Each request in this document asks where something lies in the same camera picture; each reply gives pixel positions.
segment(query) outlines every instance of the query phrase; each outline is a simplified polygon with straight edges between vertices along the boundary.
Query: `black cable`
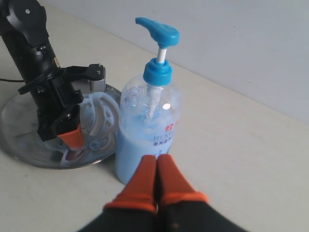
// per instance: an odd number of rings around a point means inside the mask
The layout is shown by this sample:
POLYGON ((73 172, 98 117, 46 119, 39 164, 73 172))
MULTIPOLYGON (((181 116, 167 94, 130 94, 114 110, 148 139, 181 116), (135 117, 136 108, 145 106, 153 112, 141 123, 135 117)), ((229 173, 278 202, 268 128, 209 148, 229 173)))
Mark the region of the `black cable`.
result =
POLYGON ((0 78, 0 81, 13 82, 13 83, 21 83, 21 82, 24 82, 24 80, 9 80, 9 79, 2 79, 2 78, 0 78))

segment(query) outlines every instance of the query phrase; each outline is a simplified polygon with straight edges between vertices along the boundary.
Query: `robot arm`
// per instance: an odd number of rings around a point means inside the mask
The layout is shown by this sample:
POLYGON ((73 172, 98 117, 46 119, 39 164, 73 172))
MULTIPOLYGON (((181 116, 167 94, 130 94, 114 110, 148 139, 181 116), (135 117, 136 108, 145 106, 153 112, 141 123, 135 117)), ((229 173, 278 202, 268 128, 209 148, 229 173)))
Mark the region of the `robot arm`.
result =
POLYGON ((83 95, 72 82, 104 82, 104 67, 61 68, 49 42, 45 8, 37 0, 0 0, 0 36, 25 82, 18 92, 30 92, 38 107, 40 138, 48 141, 78 131, 83 95))

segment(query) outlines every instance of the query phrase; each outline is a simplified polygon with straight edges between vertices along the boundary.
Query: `blue liquid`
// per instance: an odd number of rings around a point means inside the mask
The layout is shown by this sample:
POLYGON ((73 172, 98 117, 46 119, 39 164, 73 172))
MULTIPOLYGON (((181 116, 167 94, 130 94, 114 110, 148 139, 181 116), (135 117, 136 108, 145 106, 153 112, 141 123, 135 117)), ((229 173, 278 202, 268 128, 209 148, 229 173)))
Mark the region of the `blue liquid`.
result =
POLYGON ((144 136, 144 139, 148 140, 142 140, 135 139, 132 134, 130 136, 119 126, 115 160, 115 171, 119 180, 127 184, 144 155, 158 157, 168 153, 173 142, 173 133, 174 131, 163 131, 163 133, 159 133, 160 136, 157 136, 158 133, 152 133, 144 136))

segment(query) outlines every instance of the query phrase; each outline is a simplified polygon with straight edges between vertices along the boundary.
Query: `gray wall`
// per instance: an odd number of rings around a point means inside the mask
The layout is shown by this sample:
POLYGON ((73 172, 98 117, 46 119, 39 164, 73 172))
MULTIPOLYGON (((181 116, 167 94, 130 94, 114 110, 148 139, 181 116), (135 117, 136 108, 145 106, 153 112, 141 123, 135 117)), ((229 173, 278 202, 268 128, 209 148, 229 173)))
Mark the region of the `gray wall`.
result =
POLYGON ((168 51, 170 61, 309 124, 308 0, 45 2, 153 53, 156 44, 134 18, 173 25, 181 43, 168 51))

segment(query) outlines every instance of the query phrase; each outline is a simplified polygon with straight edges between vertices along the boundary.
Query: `plastic bottle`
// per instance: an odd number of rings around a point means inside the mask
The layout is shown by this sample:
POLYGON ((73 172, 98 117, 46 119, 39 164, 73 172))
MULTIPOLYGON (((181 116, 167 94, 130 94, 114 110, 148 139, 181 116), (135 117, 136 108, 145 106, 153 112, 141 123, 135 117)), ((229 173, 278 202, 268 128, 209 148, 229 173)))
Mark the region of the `plastic bottle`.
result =
POLYGON ((172 83, 172 68, 165 60, 169 46, 177 45, 179 32, 168 25, 138 17, 158 43, 157 58, 145 66, 144 74, 130 80, 122 91, 115 170, 127 184, 142 156, 168 153, 181 114, 182 93, 172 83))

